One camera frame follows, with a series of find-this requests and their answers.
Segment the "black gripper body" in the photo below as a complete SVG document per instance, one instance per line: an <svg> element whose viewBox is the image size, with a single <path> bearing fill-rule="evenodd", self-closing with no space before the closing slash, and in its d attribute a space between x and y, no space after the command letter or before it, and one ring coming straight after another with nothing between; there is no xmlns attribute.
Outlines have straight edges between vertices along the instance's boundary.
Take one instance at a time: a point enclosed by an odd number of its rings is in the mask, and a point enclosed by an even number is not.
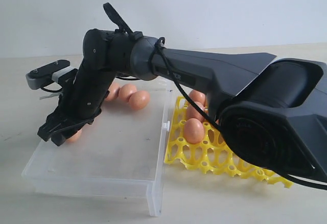
<svg viewBox="0 0 327 224"><path fill-rule="evenodd" d="M63 89L57 108L46 117L37 135L57 146L64 144L101 113L101 105L115 77L116 72L110 68L93 69L82 61L75 78Z"/></svg>

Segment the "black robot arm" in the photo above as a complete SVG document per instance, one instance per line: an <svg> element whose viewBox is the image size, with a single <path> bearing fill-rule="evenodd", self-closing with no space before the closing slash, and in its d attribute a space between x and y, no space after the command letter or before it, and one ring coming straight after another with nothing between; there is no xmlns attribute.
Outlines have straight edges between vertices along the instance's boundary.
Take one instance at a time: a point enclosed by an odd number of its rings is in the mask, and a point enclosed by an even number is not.
<svg viewBox="0 0 327 224"><path fill-rule="evenodd" d="M269 53L169 49L164 38L92 29L76 76L38 136L61 145L92 123L120 74L172 80L206 95L205 119L241 159L304 186L326 189L326 64Z"/></svg>

